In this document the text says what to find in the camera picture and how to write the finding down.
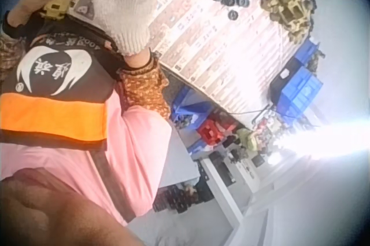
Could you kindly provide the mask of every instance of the white work glove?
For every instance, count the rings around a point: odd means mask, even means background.
[[[98,24],[115,41],[120,53],[131,56],[145,48],[157,0],[92,0]]]

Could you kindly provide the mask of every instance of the bright light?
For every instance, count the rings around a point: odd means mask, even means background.
[[[313,159],[348,155],[370,149],[370,122],[317,127],[281,137],[275,144]]]
[[[275,165],[279,164],[281,160],[282,160],[281,154],[279,152],[273,152],[273,153],[271,153],[271,155],[267,159],[267,163],[272,165],[272,166],[275,166]]]

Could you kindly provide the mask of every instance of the white logo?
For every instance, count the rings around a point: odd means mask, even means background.
[[[20,93],[21,91],[23,91],[23,88],[24,88],[23,83],[17,83],[17,84],[16,84],[16,91],[17,91],[18,93]]]
[[[19,81],[20,76],[22,75],[23,81],[29,92],[31,93],[31,83],[29,81],[29,75],[31,73],[31,68],[34,63],[36,63],[36,68],[34,72],[37,74],[40,72],[41,75],[44,75],[45,71],[50,71],[50,68],[53,67],[49,62],[42,62],[40,57],[49,53],[56,53],[58,50],[48,48],[46,46],[37,46],[32,48],[20,61],[17,68],[17,80]],[[91,56],[84,50],[72,49],[64,51],[68,54],[72,60],[71,65],[66,64],[56,65],[57,70],[53,73],[54,79],[58,79],[60,76],[64,76],[64,73],[67,71],[62,85],[57,91],[55,91],[52,96],[59,94],[64,91],[69,85],[69,89],[87,72],[90,68],[91,63],[93,62]]]

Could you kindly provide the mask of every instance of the blue crate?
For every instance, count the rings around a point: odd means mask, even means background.
[[[180,115],[195,115],[197,116],[195,120],[186,128],[198,129],[212,110],[211,102],[204,101],[196,91],[184,86],[172,103],[171,120],[176,121]]]
[[[319,49],[319,44],[314,44],[309,39],[299,47],[294,57],[303,65],[306,66],[312,55]]]
[[[276,111],[292,125],[313,101],[322,83],[306,68],[301,67],[283,88]]]
[[[189,155],[194,155],[200,152],[201,150],[203,150],[203,148],[206,146],[207,146],[207,143],[203,141],[202,138],[200,138],[194,144],[192,144],[191,146],[187,148],[187,152],[189,153]]]

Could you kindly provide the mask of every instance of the pink shirt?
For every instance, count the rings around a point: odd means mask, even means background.
[[[171,136],[171,127],[157,112],[130,107],[121,116],[114,91],[108,106],[108,162],[136,216],[152,208],[160,183]],[[83,150],[50,149],[0,144],[1,179],[22,168],[43,167],[104,208],[122,225],[127,223],[114,207],[90,154]]]

